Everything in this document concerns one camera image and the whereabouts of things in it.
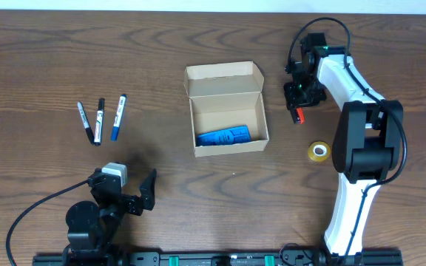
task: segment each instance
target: pen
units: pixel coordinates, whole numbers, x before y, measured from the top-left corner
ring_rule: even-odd
[[[80,112],[81,122],[83,122],[83,126],[85,127],[85,132],[87,133],[88,140],[91,144],[93,144],[93,131],[89,126],[87,115],[85,114],[85,110],[83,109],[83,104],[81,102],[77,103],[78,111]]]
[[[95,146],[101,145],[101,132],[103,131],[103,114],[104,114],[104,99],[98,101],[98,111],[96,112],[96,127],[95,127]]]
[[[121,118],[123,117],[124,105],[126,104],[126,95],[119,97],[118,110],[116,111],[115,124],[112,126],[111,141],[118,139],[119,126],[121,125]]]

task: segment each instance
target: cable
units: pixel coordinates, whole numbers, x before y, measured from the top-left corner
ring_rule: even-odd
[[[62,191],[59,191],[59,192],[54,193],[54,194],[52,194],[52,195],[50,195],[50,196],[47,196],[47,197],[45,197],[45,198],[43,198],[43,199],[39,200],[38,202],[36,202],[36,203],[32,204],[32,206],[30,206],[29,208],[27,208],[27,209],[26,209],[26,211],[22,212],[22,214],[21,214],[21,215],[19,215],[19,217],[18,217],[18,218],[14,221],[13,225],[11,225],[11,228],[10,228],[10,229],[9,229],[9,231],[7,232],[7,236],[6,236],[6,253],[7,253],[7,258],[9,259],[9,262],[10,262],[10,264],[11,264],[12,266],[16,266],[16,262],[14,261],[13,254],[11,253],[11,235],[13,234],[14,228],[16,228],[17,224],[18,224],[18,223],[22,220],[22,218],[24,218],[24,216],[26,216],[26,214],[28,214],[28,213],[29,213],[31,210],[33,210],[35,207],[37,207],[37,206],[39,206],[40,204],[42,204],[42,203],[46,202],[47,200],[50,200],[50,199],[52,199],[52,198],[54,198],[54,197],[57,197],[57,196],[60,196],[60,195],[62,195],[63,193],[68,192],[68,191],[71,191],[71,190],[73,190],[74,188],[77,188],[77,187],[79,187],[79,186],[81,186],[81,185],[84,185],[84,184],[86,184],[86,183],[88,183],[88,180],[85,180],[85,181],[83,181],[83,182],[80,182],[80,183],[78,183],[78,184],[76,184],[76,185],[72,185],[72,186],[71,186],[71,187],[69,187],[69,188],[65,188],[65,189],[64,189],[64,190],[62,190]]]
[[[301,245],[298,245],[297,243],[287,243],[285,244],[280,250],[279,250],[279,257],[280,259],[282,259],[282,262],[285,263],[287,266],[295,266],[295,265],[291,265],[290,263],[288,263],[286,260],[284,260],[282,258],[282,252],[284,251],[285,248],[287,248],[289,245],[296,245],[297,247],[300,248],[300,250],[302,250],[303,255],[305,255],[305,257],[307,257],[307,259],[310,259],[310,262],[304,263],[303,265],[310,265],[313,263],[313,259],[305,252],[305,250],[302,248]]]
[[[362,90],[362,92],[368,96],[370,99],[374,100],[376,102],[376,104],[381,107],[385,112],[388,113],[388,115],[392,118],[392,120],[395,122],[395,124],[397,125],[397,129],[399,130],[399,134],[400,134],[400,138],[402,140],[402,159],[400,161],[400,165],[397,169],[397,171],[394,173],[394,175],[392,175],[391,177],[382,180],[382,181],[378,181],[374,184],[371,184],[369,186],[367,186],[365,188],[365,190],[362,192],[362,199],[361,199],[361,203],[359,205],[359,210],[358,210],[358,214],[356,216],[356,222],[354,223],[354,228],[353,231],[351,232],[351,238],[349,240],[348,246],[346,248],[346,252],[345,255],[343,256],[343,259],[340,260],[339,262],[337,262],[337,264],[342,264],[343,262],[346,262],[346,259],[348,258],[348,254],[349,254],[349,250],[351,249],[351,246],[353,244],[353,240],[354,240],[354,236],[356,235],[357,232],[357,228],[358,228],[358,224],[359,224],[359,219],[361,218],[361,213],[362,213],[362,209],[364,208],[364,202],[366,197],[368,196],[368,192],[371,188],[376,187],[378,185],[385,185],[388,184],[392,181],[394,181],[404,170],[405,167],[405,163],[407,162],[407,154],[408,154],[408,146],[407,146],[407,138],[405,136],[405,132],[404,132],[404,127],[402,126],[402,123],[400,122],[400,120],[398,119],[398,117],[396,116],[396,114],[394,112],[392,112],[386,105],[385,103],[383,103],[380,99],[376,98],[374,95],[372,95],[369,92],[369,89],[366,89],[356,78],[356,76],[353,74],[353,72],[351,71],[351,69],[349,68],[349,63],[348,63],[348,54],[349,54],[349,49],[351,48],[351,34],[349,29],[346,27],[346,25],[344,23],[342,23],[341,21],[339,21],[336,18],[329,18],[329,17],[322,17],[322,18],[316,18],[310,22],[308,22],[305,26],[302,27],[302,29],[300,29],[300,31],[295,35],[294,40],[292,41],[292,44],[290,46],[290,50],[288,51],[288,57],[287,57],[287,66],[285,68],[285,70],[288,72],[291,69],[291,55],[292,55],[292,50],[294,48],[295,42],[297,41],[297,39],[299,38],[299,35],[311,24],[317,22],[317,21],[322,21],[322,20],[329,20],[329,21],[334,21],[336,23],[338,23],[339,25],[341,25],[343,27],[343,29],[346,31],[346,35],[348,37],[348,41],[346,44],[346,48],[345,48],[345,54],[343,56],[343,63],[345,65],[345,69],[348,72],[348,74],[351,76],[351,78],[353,79],[353,81],[358,85],[358,87]]]

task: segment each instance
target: robotic arm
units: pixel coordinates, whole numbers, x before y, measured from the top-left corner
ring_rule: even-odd
[[[300,50],[302,62],[290,62],[285,68],[294,78],[284,85],[287,108],[295,123],[304,123],[302,108],[325,100],[327,89],[342,111],[332,148],[339,188],[324,242],[330,256],[354,256],[362,252],[365,222],[380,185],[366,192],[366,201],[363,191],[385,180],[399,159],[399,130],[389,112],[401,123],[402,105],[396,100],[385,100],[370,88],[348,55],[352,77],[345,68],[346,49],[329,47],[323,33],[308,34],[300,42]],[[388,108],[384,110],[366,95],[355,80]],[[379,136],[366,137],[366,129],[380,131]]]

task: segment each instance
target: black marker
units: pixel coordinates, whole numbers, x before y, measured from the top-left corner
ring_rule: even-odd
[[[96,112],[95,146],[101,145],[101,131],[103,130],[104,99],[98,101],[98,111]]]
[[[80,112],[81,122],[83,122],[83,126],[85,127],[85,132],[87,133],[88,140],[91,144],[93,144],[93,131],[89,126],[87,115],[85,114],[85,110],[83,109],[83,105],[81,102],[78,102],[78,111]]]

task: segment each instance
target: red object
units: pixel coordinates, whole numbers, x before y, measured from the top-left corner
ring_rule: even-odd
[[[303,124],[305,122],[305,116],[303,115],[302,108],[297,108],[297,114],[299,115],[300,124]]]

